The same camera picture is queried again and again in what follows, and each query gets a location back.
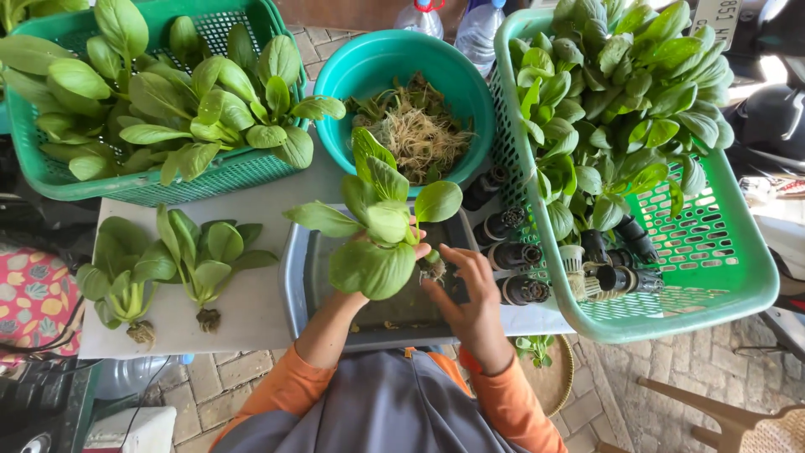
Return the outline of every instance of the plastic water bottle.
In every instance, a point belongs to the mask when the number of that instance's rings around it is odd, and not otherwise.
[[[444,1],[441,6],[433,6],[431,0],[414,0],[413,4],[400,11],[397,21],[394,22],[394,28],[418,31],[442,39],[444,37],[442,19],[439,19],[439,13],[436,10],[443,5]]]
[[[461,20],[456,33],[456,48],[478,68],[483,77],[489,75],[495,62],[495,33],[506,15],[503,6],[506,0],[474,8]]]
[[[106,359],[99,365],[102,368],[95,390],[95,398],[116,400],[145,392],[152,377],[154,378],[152,382],[156,382],[172,367],[178,367],[180,364],[186,365],[192,361],[192,354],[154,355],[127,360]]]

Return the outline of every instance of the floral fabric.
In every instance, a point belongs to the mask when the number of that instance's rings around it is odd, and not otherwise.
[[[49,344],[70,323],[79,296],[76,278],[59,257],[0,243],[0,343]],[[70,343],[50,352],[76,355],[80,344],[76,330]],[[0,351],[0,364],[18,364],[25,357]]]

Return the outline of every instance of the person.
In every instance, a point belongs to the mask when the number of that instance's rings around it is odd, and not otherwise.
[[[415,246],[417,259],[431,246]],[[350,324],[369,302],[336,292],[218,435],[210,453],[567,453],[500,323],[501,294],[488,260],[440,245],[469,302],[423,280],[461,341],[472,398],[456,364],[412,348],[341,356]]]

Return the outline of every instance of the light green plastic basket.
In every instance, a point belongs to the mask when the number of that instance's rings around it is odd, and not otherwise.
[[[283,34],[293,39],[270,0],[167,0],[137,3],[137,8],[148,24],[148,52],[151,54],[170,55],[166,26],[181,15],[193,19],[196,29],[217,55],[226,54],[226,36],[235,23],[244,23],[250,30],[258,52],[274,36]],[[86,40],[98,35],[99,30],[92,10],[85,10],[29,20],[12,34],[49,39],[83,55]],[[304,68],[300,65],[299,80],[291,89],[295,100],[304,97],[306,84]],[[168,187],[159,184],[159,171],[82,182],[70,173],[65,163],[39,150],[39,145],[47,142],[47,136],[34,124],[36,109],[12,89],[6,90],[6,104],[23,175],[34,190],[56,200],[107,197],[142,206],[174,205],[254,187],[299,171],[274,157],[269,150],[240,148],[219,153],[195,180],[173,182]],[[308,120],[297,119],[295,124],[304,130],[308,128]]]
[[[552,18],[550,9],[520,10],[497,31],[497,67],[491,84],[497,134],[492,157],[510,170],[501,190],[503,201],[522,206],[528,214],[518,238],[543,249],[545,261],[531,272],[550,282],[568,324],[595,341],[623,343],[702,329],[768,308],[777,297],[778,274],[723,152],[710,152],[700,160],[708,187],[696,197],[686,197],[675,219],[668,218],[668,184],[626,198],[658,250],[665,291],[599,302],[573,298],[544,198],[532,177],[535,163],[521,123],[508,47],[510,39],[529,39],[539,31],[553,35]],[[673,177],[679,178],[680,172],[679,166],[672,166]]]

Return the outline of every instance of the license plate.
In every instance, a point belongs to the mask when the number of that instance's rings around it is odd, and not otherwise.
[[[729,50],[740,13],[741,0],[699,0],[693,16],[691,35],[701,27],[709,25],[716,30],[716,42],[726,42],[724,50]]]

